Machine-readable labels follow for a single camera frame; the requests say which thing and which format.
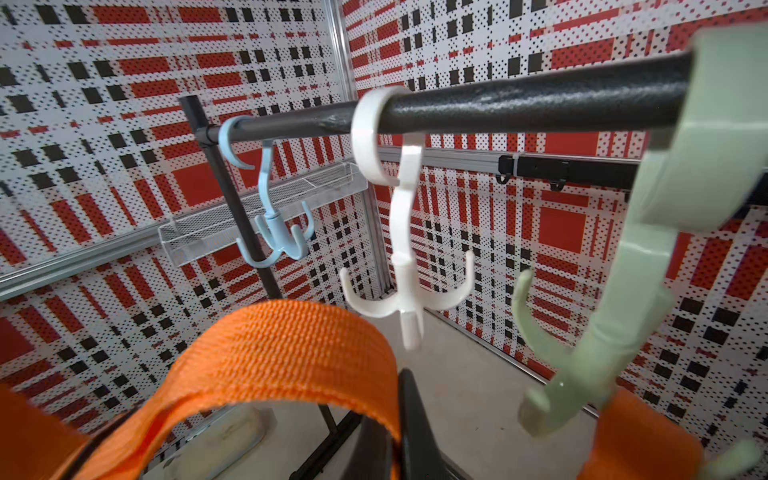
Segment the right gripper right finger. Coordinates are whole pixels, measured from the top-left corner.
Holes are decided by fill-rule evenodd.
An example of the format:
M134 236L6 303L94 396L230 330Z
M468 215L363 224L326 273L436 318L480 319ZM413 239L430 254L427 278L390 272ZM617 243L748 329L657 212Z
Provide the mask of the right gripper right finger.
M415 376L403 369L398 376L402 479L452 479L432 432Z

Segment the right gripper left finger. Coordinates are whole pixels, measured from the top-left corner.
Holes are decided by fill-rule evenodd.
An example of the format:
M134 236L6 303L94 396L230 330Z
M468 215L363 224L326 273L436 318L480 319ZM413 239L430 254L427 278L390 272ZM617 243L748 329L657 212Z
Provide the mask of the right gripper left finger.
M386 480L392 470L392 440L387 429L368 417L363 417L360 432L343 480Z

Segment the orange bag with black trim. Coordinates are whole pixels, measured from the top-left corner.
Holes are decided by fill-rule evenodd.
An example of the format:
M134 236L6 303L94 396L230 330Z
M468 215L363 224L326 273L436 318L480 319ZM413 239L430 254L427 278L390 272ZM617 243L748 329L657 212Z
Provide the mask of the orange bag with black trim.
M600 409L580 479L693 479L704 462L699 441L638 397L617 388Z

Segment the light blue hook far left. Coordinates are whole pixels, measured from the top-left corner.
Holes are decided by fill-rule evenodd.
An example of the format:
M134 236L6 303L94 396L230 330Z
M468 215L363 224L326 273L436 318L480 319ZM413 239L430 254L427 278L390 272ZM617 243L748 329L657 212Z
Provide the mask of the light blue hook far left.
M242 170L254 170L255 166L243 162L231 147L231 134L241 121L252 120L250 116L236 116L227 119L220 127L218 142L220 151L225 160ZM273 205L270 198L269 181L273 162L273 142L264 140L262 160L259 167L258 194L265 211L263 215L255 217L255 225L262 238L272 249L271 254L264 260L257 261L248 252L243 237L236 239L237 246L251 267L261 269L273 266L285 254L293 260L300 260L308 255L308 241L315 232L315 223L312 213L306 201L302 202L302 208L308 218L308 226L301 231L298 225L288 228L284 222L282 213Z

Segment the beige slipper on floor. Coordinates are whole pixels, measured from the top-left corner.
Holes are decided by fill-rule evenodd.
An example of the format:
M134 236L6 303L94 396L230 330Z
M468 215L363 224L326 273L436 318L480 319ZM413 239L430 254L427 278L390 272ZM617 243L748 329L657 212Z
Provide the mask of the beige slipper on floor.
M262 443L276 425L272 408L256 403L227 407L141 479L215 479Z

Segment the black garment rack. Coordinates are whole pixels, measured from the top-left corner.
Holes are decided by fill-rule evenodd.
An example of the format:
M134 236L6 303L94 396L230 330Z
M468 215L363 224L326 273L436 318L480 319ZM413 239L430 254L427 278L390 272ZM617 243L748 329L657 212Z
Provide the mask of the black garment rack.
M676 126L691 83L692 65L693 56L688 53L419 93L409 90L404 98L393 99L384 108L378 154L384 171L397 176L405 133L580 132L611 124L655 129ZM241 121L231 134L231 147L241 141L336 133L351 137L359 100ZM181 98L180 105L229 207L237 238L244 238L255 260L264 260L272 249L255 218L247 214L231 180L229 170L235 166L224 159L218 142L222 124L210 124L195 96ZM268 295L277 297L271 267L255 269Z

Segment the black wall hook strip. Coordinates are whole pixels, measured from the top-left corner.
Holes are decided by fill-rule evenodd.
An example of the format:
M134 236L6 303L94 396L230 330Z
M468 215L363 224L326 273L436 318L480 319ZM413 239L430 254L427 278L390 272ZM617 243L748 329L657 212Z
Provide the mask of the black wall hook strip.
M542 180L555 192L566 185L630 191L639 166L639 160L631 159L516 152L498 157L495 178L502 185L518 177Z

